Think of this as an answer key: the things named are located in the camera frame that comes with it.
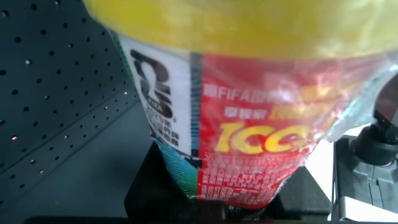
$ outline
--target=black logo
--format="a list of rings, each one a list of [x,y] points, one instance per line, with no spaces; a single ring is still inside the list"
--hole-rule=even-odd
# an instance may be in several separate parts
[[[167,85],[169,73],[167,72],[166,67],[153,58],[142,55],[135,50],[131,50],[130,54],[134,58],[134,66],[136,67],[138,75],[141,77],[141,92],[144,95],[144,98],[157,112],[166,118],[172,118],[173,113],[170,108],[172,102],[169,99],[170,87]],[[149,74],[145,75],[144,71],[142,70],[142,64],[144,62],[148,63],[154,69],[156,76],[154,80],[155,83],[149,83]],[[151,87],[155,88],[153,90],[154,94],[152,94],[152,96],[155,96],[157,99],[153,99],[153,97],[150,96]]]

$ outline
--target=black stand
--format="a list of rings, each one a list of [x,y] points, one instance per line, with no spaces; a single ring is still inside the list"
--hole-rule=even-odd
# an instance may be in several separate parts
[[[297,170],[267,207],[247,210],[220,201],[186,198],[169,176],[155,143],[149,149],[124,199],[135,222],[222,222],[256,219],[324,220],[331,203],[305,167]]]
[[[377,111],[374,117],[377,123],[357,138],[343,136],[335,143],[336,197],[398,213],[398,130]]]

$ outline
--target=white label section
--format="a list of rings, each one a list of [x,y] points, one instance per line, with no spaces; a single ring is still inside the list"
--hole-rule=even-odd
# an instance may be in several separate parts
[[[182,59],[189,58],[190,52],[166,52],[123,35],[119,41],[156,137],[190,156],[191,71]]]

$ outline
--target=pegboard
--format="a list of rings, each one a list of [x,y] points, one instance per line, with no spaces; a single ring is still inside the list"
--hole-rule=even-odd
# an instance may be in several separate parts
[[[138,102],[77,0],[0,1],[0,213]]]

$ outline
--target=red label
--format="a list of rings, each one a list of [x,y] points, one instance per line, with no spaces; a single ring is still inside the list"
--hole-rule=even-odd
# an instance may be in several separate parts
[[[345,104],[336,103],[337,67],[205,55],[198,196],[267,205]]]

